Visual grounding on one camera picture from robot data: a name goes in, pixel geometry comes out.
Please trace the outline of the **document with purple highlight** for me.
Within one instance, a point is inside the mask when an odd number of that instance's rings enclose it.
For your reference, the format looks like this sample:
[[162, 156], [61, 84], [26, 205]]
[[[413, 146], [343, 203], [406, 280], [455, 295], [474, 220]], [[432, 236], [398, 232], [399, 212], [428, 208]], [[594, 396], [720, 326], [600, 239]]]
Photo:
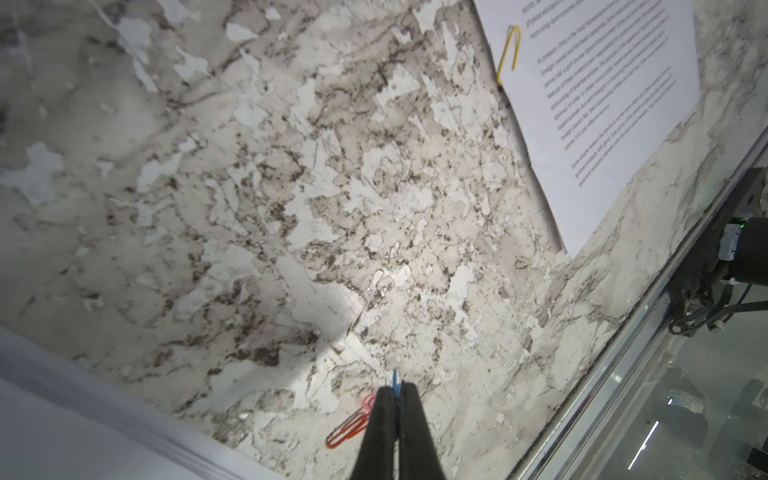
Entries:
[[496, 67], [519, 25], [503, 86], [569, 256], [696, 107], [693, 5], [664, 0], [479, 1]]

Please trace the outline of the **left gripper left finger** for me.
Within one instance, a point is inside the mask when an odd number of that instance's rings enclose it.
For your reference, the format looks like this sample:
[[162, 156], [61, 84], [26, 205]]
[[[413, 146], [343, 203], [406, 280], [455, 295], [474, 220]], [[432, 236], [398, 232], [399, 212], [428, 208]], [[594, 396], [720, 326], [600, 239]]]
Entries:
[[375, 403], [351, 480], [392, 480], [396, 441], [396, 395], [392, 387], [377, 391]]

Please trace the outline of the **blue paperclip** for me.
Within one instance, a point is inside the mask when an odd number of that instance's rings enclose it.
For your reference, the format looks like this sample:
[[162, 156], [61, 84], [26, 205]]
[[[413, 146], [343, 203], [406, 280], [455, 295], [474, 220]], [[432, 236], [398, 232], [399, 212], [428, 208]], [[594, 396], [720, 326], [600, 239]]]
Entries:
[[394, 391], [395, 399], [398, 400], [400, 398], [400, 392], [401, 392], [401, 382], [399, 379], [399, 374], [397, 370], [393, 371], [392, 375], [392, 388]]

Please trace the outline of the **yellow paperclip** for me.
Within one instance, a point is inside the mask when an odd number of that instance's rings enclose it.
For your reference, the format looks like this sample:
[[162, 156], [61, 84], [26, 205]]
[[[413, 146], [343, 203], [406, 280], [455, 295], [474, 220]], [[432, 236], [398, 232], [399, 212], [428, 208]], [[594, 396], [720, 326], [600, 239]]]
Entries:
[[509, 69], [515, 71], [518, 64], [519, 52], [522, 43], [522, 30], [519, 25], [510, 25], [507, 32], [506, 43], [498, 63], [496, 82], [499, 87], [503, 86], [505, 66], [509, 58], [511, 60], [511, 66]]

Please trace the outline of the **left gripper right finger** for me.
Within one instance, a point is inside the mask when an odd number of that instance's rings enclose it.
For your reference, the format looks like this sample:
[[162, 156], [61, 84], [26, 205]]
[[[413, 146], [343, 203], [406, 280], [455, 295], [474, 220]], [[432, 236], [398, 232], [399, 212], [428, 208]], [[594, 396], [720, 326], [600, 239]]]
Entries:
[[415, 384], [403, 382], [397, 400], [399, 478], [445, 480]]

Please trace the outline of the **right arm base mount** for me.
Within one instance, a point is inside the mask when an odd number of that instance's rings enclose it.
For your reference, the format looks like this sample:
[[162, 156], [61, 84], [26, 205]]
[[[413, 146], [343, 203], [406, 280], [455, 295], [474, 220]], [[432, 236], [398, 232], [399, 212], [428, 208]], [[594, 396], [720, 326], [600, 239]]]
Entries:
[[740, 313], [765, 312], [765, 300], [735, 300], [734, 290], [767, 285], [767, 169], [750, 168], [672, 276], [668, 331], [691, 337], [723, 328]]

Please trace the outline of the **red paperclip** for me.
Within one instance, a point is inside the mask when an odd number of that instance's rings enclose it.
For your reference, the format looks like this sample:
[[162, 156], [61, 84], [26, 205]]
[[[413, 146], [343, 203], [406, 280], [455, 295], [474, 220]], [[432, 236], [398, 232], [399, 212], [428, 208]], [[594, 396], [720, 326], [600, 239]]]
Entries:
[[369, 411], [358, 409], [326, 437], [326, 447], [328, 449], [335, 449], [345, 441], [362, 433], [367, 428], [369, 418]]

